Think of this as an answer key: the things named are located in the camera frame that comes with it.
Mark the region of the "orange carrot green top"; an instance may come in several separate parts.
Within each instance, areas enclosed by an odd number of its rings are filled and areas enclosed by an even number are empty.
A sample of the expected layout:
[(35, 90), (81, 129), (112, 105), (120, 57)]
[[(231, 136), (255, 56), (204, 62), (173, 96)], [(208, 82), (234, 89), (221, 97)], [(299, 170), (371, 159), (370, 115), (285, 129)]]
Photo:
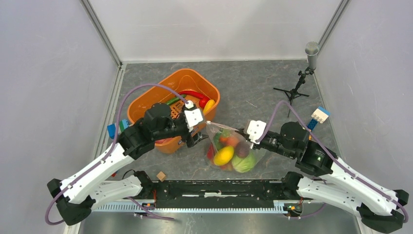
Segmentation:
[(223, 146), (236, 147), (236, 145), (240, 142), (240, 140), (236, 132), (232, 130), (224, 129), (222, 130), (222, 133), (219, 137), (219, 142)]

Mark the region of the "dark purple plum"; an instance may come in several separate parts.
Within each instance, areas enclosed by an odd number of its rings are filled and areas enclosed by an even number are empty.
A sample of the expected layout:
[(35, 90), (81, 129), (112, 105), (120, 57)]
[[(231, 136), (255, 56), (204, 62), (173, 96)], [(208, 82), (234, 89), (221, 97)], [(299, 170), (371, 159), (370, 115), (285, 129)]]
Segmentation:
[(247, 142), (239, 142), (235, 147), (235, 155), (239, 158), (246, 158), (249, 156), (250, 146)]

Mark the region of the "yellow mango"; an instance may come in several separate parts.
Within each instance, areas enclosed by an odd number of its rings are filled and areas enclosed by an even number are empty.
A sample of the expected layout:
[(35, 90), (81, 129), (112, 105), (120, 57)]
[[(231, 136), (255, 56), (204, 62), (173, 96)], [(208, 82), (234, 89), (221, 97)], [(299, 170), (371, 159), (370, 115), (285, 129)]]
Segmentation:
[(220, 149), (213, 157), (213, 163), (216, 166), (223, 166), (229, 163), (234, 156), (235, 149), (233, 146), (225, 146)]

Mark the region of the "clear zip top bag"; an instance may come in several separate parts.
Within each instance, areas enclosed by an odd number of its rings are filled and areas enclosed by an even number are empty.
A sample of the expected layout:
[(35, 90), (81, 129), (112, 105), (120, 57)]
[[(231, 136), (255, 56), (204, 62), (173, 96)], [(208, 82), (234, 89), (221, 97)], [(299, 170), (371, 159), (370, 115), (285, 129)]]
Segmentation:
[(242, 131), (226, 125), (208, 122), (206, 132), (210, 145), (206, 154), (209, 163), (216, 169), (247, 173), (264, 158), (264, 149), (253, 149)]

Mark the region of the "green round fruit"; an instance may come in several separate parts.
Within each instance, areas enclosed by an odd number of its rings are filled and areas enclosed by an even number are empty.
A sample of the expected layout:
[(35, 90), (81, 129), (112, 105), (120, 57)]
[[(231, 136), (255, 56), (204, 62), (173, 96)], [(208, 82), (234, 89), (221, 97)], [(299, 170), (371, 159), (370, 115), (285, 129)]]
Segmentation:
[(231, 160), (233, 170), (239, 173), (246, 173), (252, 170), (257, 163), (255, 154), (251, 151), (247, 157), (241, 158), (234, 156)]

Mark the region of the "orange plastic tub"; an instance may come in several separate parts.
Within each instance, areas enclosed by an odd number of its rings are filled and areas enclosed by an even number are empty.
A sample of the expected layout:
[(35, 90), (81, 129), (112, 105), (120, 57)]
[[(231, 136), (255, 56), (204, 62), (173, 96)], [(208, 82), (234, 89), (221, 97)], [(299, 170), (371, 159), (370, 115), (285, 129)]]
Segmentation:
[[(212, 121), (216, 115), (216, 109), (220, 102), (221, 95), (219, 90), (210, 83), (206, 78), (200, 75), (197, 71), (192, 69), (180, 69), (167, 78), (159, 82), (176, 92), (185, 90), (195, 91), (215, 101), (208, 111), (204, 113), (205, 119)], [(159, 87), (152, 87), (139, 97), (137, 97), (127, 109), (127, 116), (131, 123), (144, 116), (144, 112), (153, 104), (161, 102), (165, 103), (174, 98), (175, 95), (165, 89)], [(155, 148), (165, 154), (172, 154), (185, 144), (180, 137), (175, 137), (162, 143), (156, 143)]]

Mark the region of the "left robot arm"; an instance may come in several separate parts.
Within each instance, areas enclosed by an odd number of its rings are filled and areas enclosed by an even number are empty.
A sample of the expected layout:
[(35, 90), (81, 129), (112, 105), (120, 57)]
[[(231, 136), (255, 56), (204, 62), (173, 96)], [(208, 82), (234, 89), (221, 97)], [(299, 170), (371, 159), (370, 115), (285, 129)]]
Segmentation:
[(130, 176), (121, 181), (117, 188), (99, 188), (99, 185), (114, 172), (151, 151), (157, 140), (181, 137), (187, 147), (202, 140), (193, 136), (193, 128), (204, 123), (203, 111), (190, 103), (177, 118), (172, 118), (171, 108), (156, 103), (142, 118), (126, 128), (113, 139), (111, 146), (98, 158), (74, 175), (64, 179), (52, 179), (47, 187), (53, 197), (62, 221), (71, 226), (83, 221), (98, 204), (105, 204), (123, 196), (148, 198), (153, 185), (139, 176)]

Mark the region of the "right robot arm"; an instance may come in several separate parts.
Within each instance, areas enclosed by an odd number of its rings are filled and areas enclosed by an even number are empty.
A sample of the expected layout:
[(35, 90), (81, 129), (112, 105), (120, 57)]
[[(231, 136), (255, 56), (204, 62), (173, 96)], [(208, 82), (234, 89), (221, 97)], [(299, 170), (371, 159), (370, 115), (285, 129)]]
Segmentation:
[(333, 151), (309, 137), (298, 122), (287, 122), (281, 131), (265, 133), (266, 123), (250, 121), (242, 135), (252, 149), (266, 149), (296, 160), (300, 173), (288, 172), (281, 192), (288, 199), (315, 199), (359, 217), (364, 225), (384, 234), (402, 228), (406, 215), (398, 212), (408, 203), (404, 190), (389, 190), (354, 171)]

